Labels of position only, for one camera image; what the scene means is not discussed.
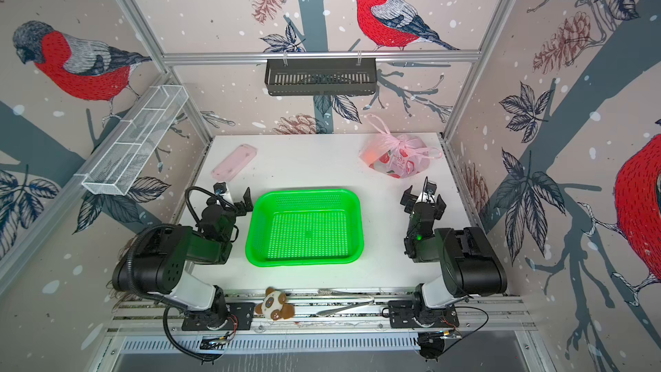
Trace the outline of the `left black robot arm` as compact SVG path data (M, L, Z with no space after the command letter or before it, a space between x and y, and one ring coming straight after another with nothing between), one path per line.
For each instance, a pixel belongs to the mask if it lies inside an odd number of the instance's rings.
M255 306L229 303L220 286L195 277L187 265L228 262L239 238L237 220L254 209L251 190L234 201L225 182L212 190L191 186L184 201L194 224L160 224L138 234L115 267L112 286L179 310L185 331L247 331Z

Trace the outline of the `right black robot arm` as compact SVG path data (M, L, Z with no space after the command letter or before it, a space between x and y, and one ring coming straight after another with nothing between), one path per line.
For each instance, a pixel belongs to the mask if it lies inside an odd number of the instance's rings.
M504 267L481 228L434 227L447 208L436 191L435 184L425 181L420 194L408 188L400 200L409 215L405 255L417 264L438 263L441 275L418 284L412 302L389 304L393 327L455 327L454 304L503 294L508 287Z

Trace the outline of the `green plastic basket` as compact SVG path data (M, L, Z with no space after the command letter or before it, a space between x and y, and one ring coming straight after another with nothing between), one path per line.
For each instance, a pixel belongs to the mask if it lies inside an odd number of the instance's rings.
M272 191L255 203L245 255L256 267L347 265L363 254L358 196L347 189Z

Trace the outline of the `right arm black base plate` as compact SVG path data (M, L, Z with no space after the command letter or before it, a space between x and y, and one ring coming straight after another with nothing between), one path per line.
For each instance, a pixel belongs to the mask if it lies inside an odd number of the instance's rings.
M449 308L427 308L414 301L389 301L384 312L392 329L430 329L459 326L454 306Z

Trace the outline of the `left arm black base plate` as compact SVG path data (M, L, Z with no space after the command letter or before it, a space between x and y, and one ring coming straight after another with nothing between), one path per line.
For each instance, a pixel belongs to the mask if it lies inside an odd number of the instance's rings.
M218 308L187 314L182 322L184 332L248 331L255 314L253 302L229 302Z

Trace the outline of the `pink plastic bag with fruit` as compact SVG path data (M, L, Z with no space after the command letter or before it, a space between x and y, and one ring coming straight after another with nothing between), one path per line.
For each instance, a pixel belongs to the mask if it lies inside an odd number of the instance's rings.
M376 115L366 115L366 121L376 134L363 146L359 158L376 172L404 179L426 171L433 160L442 158L440 149L427 146L418 136L392 134Z

